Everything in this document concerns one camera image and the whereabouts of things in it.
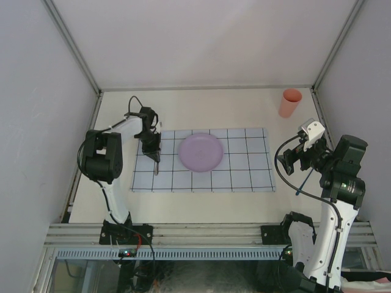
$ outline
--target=round plate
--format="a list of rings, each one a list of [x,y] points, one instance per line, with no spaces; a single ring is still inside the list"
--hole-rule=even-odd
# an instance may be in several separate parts
[[[179,146],[179,159],[194,172],[209,172],[216,168],[224,152],[219,140],[210,134],[197,133],[189,136]]]

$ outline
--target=orange cup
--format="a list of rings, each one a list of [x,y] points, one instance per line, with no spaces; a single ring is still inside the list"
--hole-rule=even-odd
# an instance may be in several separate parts
[[[299,90],[287,89],[283,91],[279,115],[283,118],[291,117],[293,111],[298,106],[303,95]]]

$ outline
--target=ventilation grille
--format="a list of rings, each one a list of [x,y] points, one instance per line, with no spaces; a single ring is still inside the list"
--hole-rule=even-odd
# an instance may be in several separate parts
[[[118,248],[60,248],[59,259],[119,259]],[[278,259],[281,248],[155,248],[157,261],[189,260],[273,260]],[[135,258],[153,259],[148,248],[140,248]]]

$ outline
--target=white grid mat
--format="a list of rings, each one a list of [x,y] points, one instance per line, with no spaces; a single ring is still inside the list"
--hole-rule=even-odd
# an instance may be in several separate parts
[[[196,173],[179,160],[180,143],[195,133],[216,136],[224,149],[221,163],[211,172]],[[139,141],[133,192],[274,192],[267,132],[263,128],[163,131],[159,174],[144,156]]]

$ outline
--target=white table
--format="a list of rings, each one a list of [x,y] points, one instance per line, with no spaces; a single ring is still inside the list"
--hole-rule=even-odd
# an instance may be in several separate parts
[[[152,107],[165,130],[261,128],[269,132],[271,156],[279,145],[296,135],[309,118],[317,119],[309,89],[300,89],[303,99],[288,119],[277,114],[282,89],[240,90],[159,90],[147,92],[106,92],[97,118],[96,129],[106,128],[122,119],[132,95]],[[139,110],[132,101],[132,111]],[[320,220],[321,205],[304,195],[295,195],[278,177],[276,192],[156,193],[130,191],[137,140],[123,146],[123,196],[134,223],[275,223],[290,211]],[[288,179],[300,186],[309,170],[296,172]],[[313,172],[304,190],[321,194],[320,174]],[[71,223],[101,223],[106,215],[103,195],[97,184],[82,177],[71,212]]]

